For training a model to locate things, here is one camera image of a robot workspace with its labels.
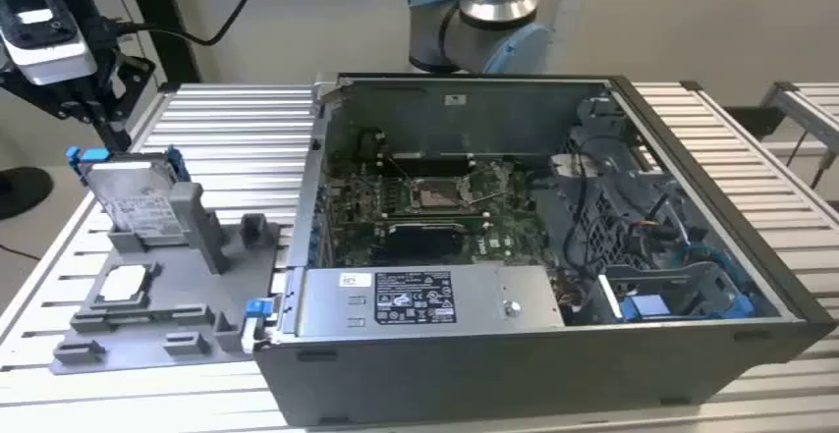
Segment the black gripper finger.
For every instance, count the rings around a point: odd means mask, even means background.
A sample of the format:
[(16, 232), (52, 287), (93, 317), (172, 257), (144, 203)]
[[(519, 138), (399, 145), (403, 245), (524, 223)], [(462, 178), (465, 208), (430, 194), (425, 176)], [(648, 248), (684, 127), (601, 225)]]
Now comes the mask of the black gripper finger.
[(139, 102), (145, 86), (153, 77), (156, 65), (145, 58), (123, 53), (96, 56), (93, 97), (93, 127), (104, 146), (111, 151), (125, 151), (131, 137), (127, 120)]
[(85, 106), (85, 81), (68, 80), (35, 85), (20, 71), (6, 71), (1, 73), (1, 88), (56, 119), (75, 118), (83, 123), (91, 123)]

